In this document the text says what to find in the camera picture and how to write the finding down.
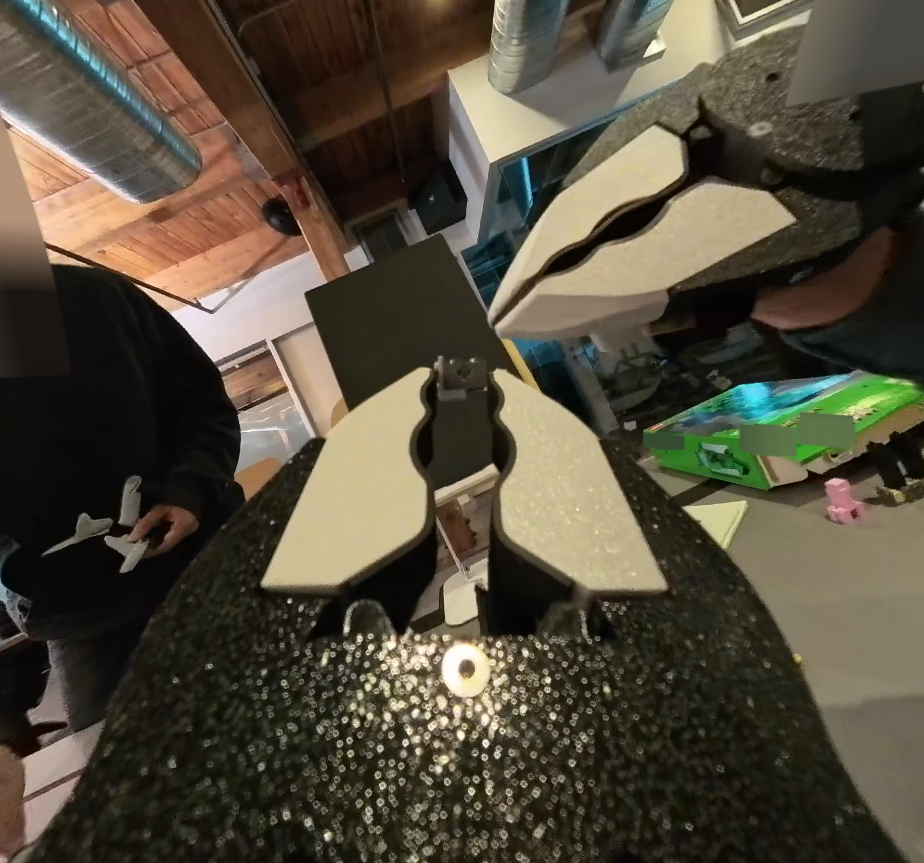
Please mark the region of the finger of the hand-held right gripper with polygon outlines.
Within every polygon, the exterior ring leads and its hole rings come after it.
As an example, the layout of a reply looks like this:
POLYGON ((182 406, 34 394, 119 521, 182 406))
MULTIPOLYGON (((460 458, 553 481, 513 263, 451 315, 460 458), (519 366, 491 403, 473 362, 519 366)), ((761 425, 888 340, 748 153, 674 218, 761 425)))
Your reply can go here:
POLYGON ((491 326, 503 339, 589 336, 618 348, 662 317, 672 288, 795 223, 767 191, 699 183, 670 199, 639 233, 541 275, 491 326))
POLYGON ((616 218, 673 192, 687 178, 687 142, 661 126, 647 128, 563 189, 530 229, 488 311, 502 318, 552 264, 590 245, 616 218))

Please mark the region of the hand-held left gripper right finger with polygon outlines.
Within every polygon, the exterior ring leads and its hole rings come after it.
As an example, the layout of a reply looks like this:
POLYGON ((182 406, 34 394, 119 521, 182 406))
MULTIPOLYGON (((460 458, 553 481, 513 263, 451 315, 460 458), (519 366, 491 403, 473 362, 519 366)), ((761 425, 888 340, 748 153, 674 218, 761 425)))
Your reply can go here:
POLYGON ((668 592, 595 433, 509 372, 491 373, 492 526, 514 589, 549 582, 577 603, 668 592))

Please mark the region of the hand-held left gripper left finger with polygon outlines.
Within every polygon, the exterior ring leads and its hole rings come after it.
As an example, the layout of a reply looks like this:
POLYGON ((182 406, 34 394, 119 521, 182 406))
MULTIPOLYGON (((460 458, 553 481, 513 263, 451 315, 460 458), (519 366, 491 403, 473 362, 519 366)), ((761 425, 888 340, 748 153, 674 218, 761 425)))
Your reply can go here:
POLYGON ((266 592, 345 593, 433 537, 419 441, 433 368, 417 368, 331 429, 260 582, 266 592))

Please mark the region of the grey brick with cross hole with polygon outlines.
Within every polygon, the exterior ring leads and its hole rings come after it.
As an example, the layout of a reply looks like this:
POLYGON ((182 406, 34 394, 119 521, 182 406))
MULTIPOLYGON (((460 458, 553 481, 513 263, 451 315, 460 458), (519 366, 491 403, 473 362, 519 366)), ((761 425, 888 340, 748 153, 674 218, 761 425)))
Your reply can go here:
POLYGON ((488 389, 488 368, 482 359, 441 356, 434 369, 437 399, 442 403, 464 402, 488 389))

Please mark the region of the person's right hand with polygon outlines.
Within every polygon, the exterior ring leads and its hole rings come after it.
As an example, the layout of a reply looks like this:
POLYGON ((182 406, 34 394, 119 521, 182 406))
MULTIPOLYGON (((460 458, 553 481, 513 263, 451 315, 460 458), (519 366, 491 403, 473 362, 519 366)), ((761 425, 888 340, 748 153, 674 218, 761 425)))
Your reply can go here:
POLYGON ((864 307, 880 288, 899 249, 899 233, 882 228, 836 266, 760 294, 753 322, 780 332, 825 327, 864 307))

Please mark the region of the glass partition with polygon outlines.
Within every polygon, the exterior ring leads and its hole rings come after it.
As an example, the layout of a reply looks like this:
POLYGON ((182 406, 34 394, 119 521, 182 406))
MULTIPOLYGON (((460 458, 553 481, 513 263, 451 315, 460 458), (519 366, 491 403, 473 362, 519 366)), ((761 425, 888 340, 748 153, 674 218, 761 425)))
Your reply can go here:
POLYGON ((485 308, 491 306, 526 235, 614 120, 609 116, 568 138, 502 162, 493 195, 487 199, 485 232, 461 254, 485 308))

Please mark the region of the green toy set box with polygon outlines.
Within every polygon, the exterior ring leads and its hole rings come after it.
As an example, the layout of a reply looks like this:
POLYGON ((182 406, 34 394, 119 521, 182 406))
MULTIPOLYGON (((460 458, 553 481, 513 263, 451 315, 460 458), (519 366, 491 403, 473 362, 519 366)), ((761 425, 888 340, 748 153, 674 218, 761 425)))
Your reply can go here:
POLYGON ((866 372, 742 384, 643 433, 660 467, 769 490, 922 424, 917 384, 866 372))

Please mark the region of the black table with wooden edge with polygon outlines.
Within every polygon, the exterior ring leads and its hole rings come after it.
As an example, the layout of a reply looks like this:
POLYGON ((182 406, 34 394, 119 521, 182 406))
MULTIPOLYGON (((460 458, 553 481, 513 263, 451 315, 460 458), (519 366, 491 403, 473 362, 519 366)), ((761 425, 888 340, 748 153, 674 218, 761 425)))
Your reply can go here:
POLYGON ((437 395, 438 360, 475 360, 524 381, 458 257, 436 235, 306 293, 346 416, 312 472, 327 492, 389 490, 428 475, 436 498, 494 491, 489 398, 437 395))

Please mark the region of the pink toy pig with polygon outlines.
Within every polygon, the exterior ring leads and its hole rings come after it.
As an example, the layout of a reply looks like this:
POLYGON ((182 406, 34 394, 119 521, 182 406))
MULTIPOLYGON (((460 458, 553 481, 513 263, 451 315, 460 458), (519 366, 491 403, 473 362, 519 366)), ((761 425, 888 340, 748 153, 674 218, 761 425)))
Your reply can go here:
POLYGON ((867 506, 854 495, 851 482, 842 477, 833 477, 825 481, 824 490, 827 497, 826 516, 829 522, 838 525, 851 525, 865 518, 867 506))

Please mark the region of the black and tan brick build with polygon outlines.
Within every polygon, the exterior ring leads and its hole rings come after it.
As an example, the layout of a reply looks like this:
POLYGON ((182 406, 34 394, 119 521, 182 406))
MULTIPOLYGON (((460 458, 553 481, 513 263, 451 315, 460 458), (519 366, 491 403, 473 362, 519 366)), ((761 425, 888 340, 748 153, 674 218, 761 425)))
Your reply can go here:
POLYGON ((923 499, 923 454, 907 432, 893 432, 887 441, 870 441, 866 455, 880 478, 868 502, 898 507, 923 499))

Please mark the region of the black wall speaker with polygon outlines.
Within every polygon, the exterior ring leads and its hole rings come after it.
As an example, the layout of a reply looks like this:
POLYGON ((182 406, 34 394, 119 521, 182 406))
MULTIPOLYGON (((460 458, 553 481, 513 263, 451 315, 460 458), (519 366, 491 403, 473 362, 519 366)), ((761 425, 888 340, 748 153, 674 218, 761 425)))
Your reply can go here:
POLYGON ((410 210, 427 235, 465 221, 468 196, 450 160, 435 164, 430 176, 412 193, 410 210))

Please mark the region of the large silver air duct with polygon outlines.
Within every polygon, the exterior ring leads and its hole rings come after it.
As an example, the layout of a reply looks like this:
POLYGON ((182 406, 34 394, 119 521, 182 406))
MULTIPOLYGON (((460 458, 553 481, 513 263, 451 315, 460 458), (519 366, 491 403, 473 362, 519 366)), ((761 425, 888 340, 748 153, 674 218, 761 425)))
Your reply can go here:
POLYGON ((202 154, 58 0, 1 0, 2 115, 130 202, 190 187, 202 154))

